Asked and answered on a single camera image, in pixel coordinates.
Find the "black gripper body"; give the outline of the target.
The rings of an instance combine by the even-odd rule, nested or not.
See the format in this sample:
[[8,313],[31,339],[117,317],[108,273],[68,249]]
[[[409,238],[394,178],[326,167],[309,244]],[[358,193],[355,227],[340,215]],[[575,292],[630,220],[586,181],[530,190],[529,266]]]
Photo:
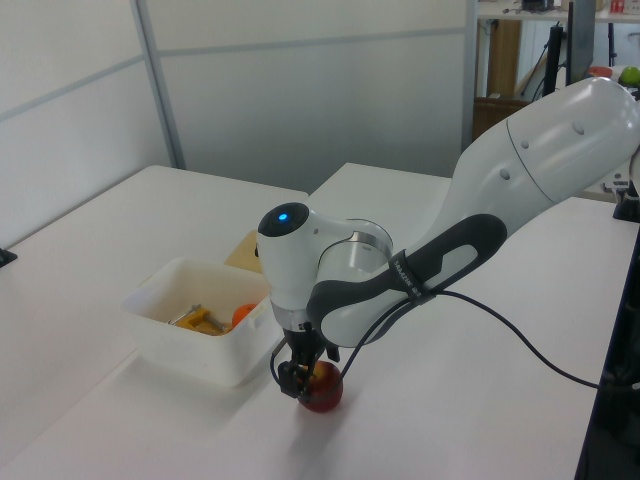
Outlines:
[[340,361],[339,347],[328,342],[315,329],[284,330],[284,338],[291,350],[291,361],[313,369],[323,354],[334,362]]

